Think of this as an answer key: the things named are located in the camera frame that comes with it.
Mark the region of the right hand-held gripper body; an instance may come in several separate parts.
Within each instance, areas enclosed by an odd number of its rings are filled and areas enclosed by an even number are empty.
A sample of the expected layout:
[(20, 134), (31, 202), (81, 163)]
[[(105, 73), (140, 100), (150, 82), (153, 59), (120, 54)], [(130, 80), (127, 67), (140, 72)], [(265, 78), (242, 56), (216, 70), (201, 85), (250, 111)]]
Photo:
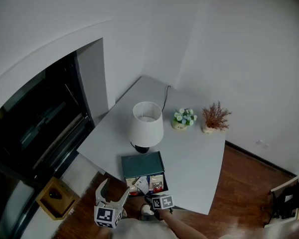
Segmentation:
[(152, 211), (169, 210), (173, 213), (174, 201), (172, 195), (149, 195), (145, 196), (145, 201)]

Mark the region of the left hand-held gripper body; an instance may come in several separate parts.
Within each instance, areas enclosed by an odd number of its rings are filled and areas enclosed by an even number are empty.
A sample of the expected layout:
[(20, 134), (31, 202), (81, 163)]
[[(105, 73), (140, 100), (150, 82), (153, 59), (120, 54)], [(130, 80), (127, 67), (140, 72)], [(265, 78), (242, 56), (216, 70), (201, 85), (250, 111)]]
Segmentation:
[(94, 207), (94, 221), (97, 226), (115, 229), (122, 219), (122, 208), (114, 208), (103, 202), (99, 202)]

